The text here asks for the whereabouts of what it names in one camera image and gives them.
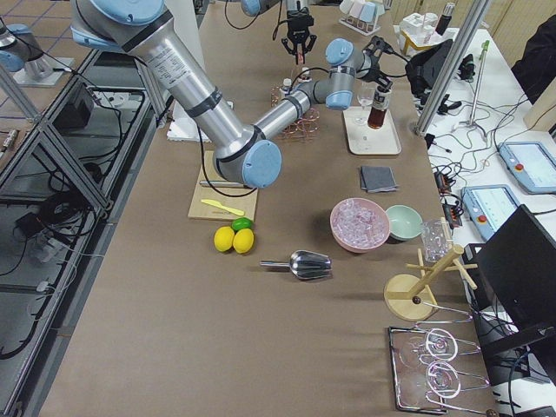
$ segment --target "bowl of ice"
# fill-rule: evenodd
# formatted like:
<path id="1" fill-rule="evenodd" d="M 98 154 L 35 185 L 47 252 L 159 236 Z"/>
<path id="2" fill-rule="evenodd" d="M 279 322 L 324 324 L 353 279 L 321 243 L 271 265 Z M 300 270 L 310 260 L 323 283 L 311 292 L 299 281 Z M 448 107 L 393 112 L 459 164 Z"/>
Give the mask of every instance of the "bowl of ice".
<path id="1" fill-rule="evenodd" d="M 357 197 L 342 200 L 334 206 L 330 228 L 338 244 L 356 254 L 378 248 L 390 235 L 390 222 L 382 207 Z"/>

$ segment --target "brown liquid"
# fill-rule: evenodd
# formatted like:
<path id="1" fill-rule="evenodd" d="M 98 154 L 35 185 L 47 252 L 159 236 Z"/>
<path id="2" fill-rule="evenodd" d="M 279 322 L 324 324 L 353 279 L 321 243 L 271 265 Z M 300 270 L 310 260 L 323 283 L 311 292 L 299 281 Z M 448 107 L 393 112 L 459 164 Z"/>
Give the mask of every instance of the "brown liquid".
<path id="1" fill-rule="evenodd" d="M 371 114 L 368 115 L 367 126 L 371 129 L 380 129 L 384 124 L 385 110 L 371 109 Z"/>

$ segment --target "black monitor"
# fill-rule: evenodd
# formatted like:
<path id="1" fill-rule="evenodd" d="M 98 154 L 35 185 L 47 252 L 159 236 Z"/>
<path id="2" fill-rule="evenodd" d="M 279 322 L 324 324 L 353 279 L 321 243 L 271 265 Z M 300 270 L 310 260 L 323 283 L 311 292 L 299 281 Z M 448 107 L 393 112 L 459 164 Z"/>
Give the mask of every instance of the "black monitor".
<path id="1" fill-rule="evenodd" d="M 556 382 L 556 242 L 521 205 L 477 254 L 479 270 L 518 328 L 483 354 L 529 346 Z"/>

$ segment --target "metal scoop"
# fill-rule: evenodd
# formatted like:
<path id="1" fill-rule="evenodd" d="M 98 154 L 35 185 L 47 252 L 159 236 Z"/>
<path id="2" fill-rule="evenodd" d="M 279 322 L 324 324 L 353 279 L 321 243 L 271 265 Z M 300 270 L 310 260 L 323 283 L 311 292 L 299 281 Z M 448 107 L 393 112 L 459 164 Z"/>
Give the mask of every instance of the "metal scoop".
<path id="1" fill-rule="evenodd" d="M 332 261 L 326 255 L 296 250 L 289 258 L 289 263 L 277 261 L 261 261 L 262 267 L 289 268 L 301 281 L 326 278 L 332 274 Z"/>

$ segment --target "folded napkin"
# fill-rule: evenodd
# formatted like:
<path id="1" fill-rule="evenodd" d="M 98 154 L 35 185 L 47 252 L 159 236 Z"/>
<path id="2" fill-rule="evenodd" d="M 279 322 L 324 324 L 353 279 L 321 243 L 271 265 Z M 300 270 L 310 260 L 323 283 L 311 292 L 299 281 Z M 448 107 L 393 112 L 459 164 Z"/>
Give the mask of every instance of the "folded napkin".
<path id="1" fill-rule="evenodd" d="M 368 193 L 396 191 L 398 184 L 390 167 L 361 167 L 361 189 Z"/>

